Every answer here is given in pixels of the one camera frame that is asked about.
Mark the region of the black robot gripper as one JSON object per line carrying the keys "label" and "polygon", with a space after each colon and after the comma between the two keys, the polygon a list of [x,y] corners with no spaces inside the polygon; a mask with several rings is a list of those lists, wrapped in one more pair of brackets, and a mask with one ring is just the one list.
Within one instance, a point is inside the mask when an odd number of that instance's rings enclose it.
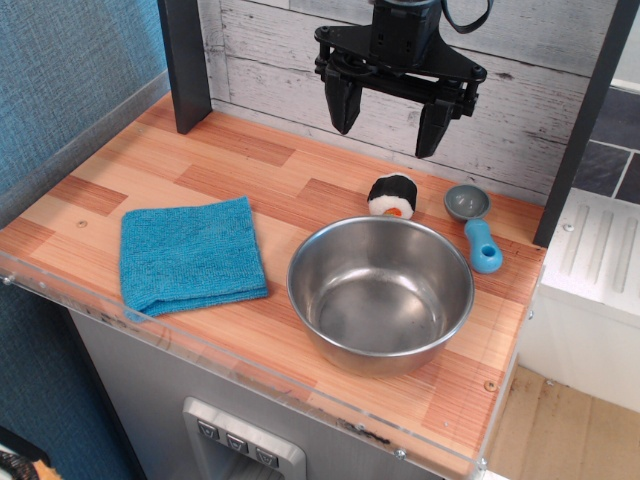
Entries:
{"label": "black robot gripper", "polygon": [[469,34],[487,15],[459,25],[446,1],[375,1],[369,25],[316,29],[315,72],[325,83],[331,122],[340,134],[354,125],[363,89],[425,104],[415,149],[420,159],[434,155],[452,117],[473,114],[487,72],[444,42],[442,19]]}

